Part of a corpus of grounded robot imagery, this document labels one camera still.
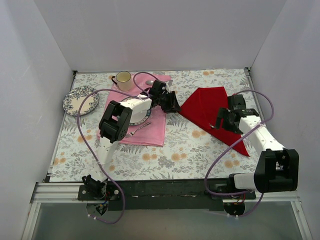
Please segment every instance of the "floral tablecloth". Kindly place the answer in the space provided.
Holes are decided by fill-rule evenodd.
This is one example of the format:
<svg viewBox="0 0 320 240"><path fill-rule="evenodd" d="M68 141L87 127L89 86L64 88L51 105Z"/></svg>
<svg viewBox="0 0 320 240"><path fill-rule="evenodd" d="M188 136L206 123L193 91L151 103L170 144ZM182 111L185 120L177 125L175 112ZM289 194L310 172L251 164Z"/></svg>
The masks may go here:
<svg viewBox="0 0 320 240"><path fill-rule="evenodd" d="M182 105L198 88L224 86L228 95L249 89L243 69L212 69L194 71L154 71L170 75L171 90ZM114 73L77 74L74 88L90 86L110 88ZM99 104L81 119L81 127L89 144L96 149L99 121L103 115L108 92L100 92ZM251 93L244 94L247 107L255 108ZM251 157L229 151L211 171L211 178L225 178L231 173L254 172L258 155L248 140L245 146ZM166 115L163 147L119 144L106 171L115 180L199 179L204 178L212 162L227 147L178 113ZM67 115L55 153L50 182L81 182L96 165L77 129L76 118Z"/></svg>

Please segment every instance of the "mug handle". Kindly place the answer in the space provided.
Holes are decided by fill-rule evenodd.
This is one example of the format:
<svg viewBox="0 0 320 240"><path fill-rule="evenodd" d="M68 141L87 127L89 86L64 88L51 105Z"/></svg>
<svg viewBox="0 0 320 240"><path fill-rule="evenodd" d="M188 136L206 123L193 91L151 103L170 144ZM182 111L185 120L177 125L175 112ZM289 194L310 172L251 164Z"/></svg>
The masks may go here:
<svg viewBox="0 0 320 240"><path fill-rule="evenodd" d="M111 77L111 81L112 81L115 85L118 85L118 83L114 80L115 77L116 77L116 76L112 76L112 77Z"/></svg>

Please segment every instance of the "gray floor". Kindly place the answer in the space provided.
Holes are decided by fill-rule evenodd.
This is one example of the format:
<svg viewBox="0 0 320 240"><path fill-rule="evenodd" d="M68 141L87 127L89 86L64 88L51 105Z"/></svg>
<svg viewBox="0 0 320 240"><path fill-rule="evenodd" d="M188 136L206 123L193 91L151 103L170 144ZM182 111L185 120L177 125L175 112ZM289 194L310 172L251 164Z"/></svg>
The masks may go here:
<svg viewBox="0 0 320 240"><path fill-rule="evenodd" d="M254 203L246 203L249 209ZM103 217L115 219L119 212ZM201 210L126 210L106 225L89 218L86 204L42 203L33 240L300 240L290 202L262 202L247 217L234 219Z"/></svg>

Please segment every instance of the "mug rim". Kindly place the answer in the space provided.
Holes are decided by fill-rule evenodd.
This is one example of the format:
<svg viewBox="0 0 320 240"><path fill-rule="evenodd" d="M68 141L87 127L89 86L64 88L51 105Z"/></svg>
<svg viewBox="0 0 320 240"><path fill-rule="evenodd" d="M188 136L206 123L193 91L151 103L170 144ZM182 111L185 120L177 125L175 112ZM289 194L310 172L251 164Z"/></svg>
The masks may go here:
<svg viewBox="0 0 320 240"><path fill-rule="evenodd" d="M128 73L128 74L130 75L130 78L129 78L127 81L119 81L119 80L117 79L117 76L118 76L118 74L120 74L120 73ZM119 83L126 83L126 82L130 81L131 77L132 77L132 75L131 75L130 72L128 72L128 71L120 71L120 72L118 72L118 73L115 75L115 80L117 80Z"/></svg>

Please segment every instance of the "folded napkin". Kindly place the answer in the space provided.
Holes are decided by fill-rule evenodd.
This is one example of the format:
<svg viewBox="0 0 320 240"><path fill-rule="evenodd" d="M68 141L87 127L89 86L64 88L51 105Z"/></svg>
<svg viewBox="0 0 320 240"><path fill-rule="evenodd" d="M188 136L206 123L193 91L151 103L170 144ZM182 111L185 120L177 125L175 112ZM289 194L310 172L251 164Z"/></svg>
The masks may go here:
<svg viewBox="0 0 320 240"><path fill-rule="evenodd" d="M228 108L227 97L223 86L199 87L181 106L179 113L207 133L230 146L241 138L240 134L223 128L214 129L210 127L210 125L214 126L216 124L219 109ZM245 156L249 156L243 141L239 142L233 149Z"/></svg>
<svg viewBox="0 0 320 240"><path fill-rule="evenodd" d="M167 82L171 80L171 77L168 75L154 75L160 81ZM147 80L155 80L152 76L147 74L139 74L136 76L135 81L142 89L150 88L150 85L146 84ZM112 89L119 90L115 85L112 86ZM134 88L126 91L125 93L137 96L141 93L141 90L134 85ZM110 101L114 100L121 102L127 96L122 95L117 92L110 92L106 100L104 109L107 108ZM124 138L120 141L120 144L131 144L131 145L144 145L144 146L157 146L163 147L165 142L165 131L166 131L166 114L162 111L160 106L156 106L151 109L150 117L140 125L129 126L128 132L133 132L143 124L151 122L149 126L146 126L139 131L137 131L133 136ZM97 138L100 139L100 130L96 134Z"/></svg>

